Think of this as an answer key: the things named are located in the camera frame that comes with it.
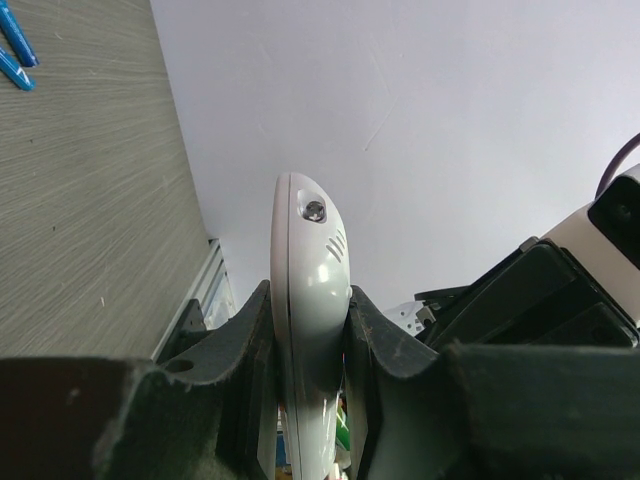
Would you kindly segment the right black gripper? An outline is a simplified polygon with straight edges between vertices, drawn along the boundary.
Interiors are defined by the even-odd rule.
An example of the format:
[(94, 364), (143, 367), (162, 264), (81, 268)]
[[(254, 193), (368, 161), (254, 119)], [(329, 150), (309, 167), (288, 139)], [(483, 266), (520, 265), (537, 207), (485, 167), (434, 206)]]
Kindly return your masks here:
[(531, 239), (467, 286), (415, 294), (433, 350), (493, 345), (639, 346), (631, 316), (565, 248)]

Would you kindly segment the green battery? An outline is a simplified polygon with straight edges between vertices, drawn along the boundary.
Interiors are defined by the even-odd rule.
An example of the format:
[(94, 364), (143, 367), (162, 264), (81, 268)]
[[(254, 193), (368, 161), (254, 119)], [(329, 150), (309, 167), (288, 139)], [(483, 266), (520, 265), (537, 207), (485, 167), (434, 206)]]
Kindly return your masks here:
[(348, 427), (347, 414), (343, 408), (343, 402), (338, 400), (336, 410), (336, 444), (339, 445), (345, 451), (350, 450), (350, 431)]

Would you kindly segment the white remote control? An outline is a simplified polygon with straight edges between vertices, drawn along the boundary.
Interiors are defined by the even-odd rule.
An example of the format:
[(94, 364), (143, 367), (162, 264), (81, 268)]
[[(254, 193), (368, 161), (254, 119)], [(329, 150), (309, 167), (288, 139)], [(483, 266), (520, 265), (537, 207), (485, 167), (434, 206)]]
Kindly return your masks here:
[(276, 182), (270, 291), (287, 458), (294, 478), (324, 479), (335, 459), (349, 247), (337, 207), (300, 173)]

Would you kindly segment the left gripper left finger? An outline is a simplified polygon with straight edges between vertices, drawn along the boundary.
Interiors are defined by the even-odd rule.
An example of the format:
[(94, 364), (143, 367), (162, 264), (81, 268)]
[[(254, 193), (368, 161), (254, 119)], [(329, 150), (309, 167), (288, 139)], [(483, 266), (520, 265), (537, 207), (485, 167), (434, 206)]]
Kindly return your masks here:
[(277, 394), (270, 289), (180, 355), (1, 363), (5, 479), (271, 479)]

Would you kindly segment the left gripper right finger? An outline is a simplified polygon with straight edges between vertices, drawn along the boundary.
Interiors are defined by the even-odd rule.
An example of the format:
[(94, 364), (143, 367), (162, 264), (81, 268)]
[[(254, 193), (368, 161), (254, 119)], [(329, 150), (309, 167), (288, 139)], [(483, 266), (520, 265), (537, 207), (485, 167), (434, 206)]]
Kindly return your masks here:
[(639, 354), (454, 344), (434, 352), (355, 289), (345, 325), (358, 479), (635, 479)]

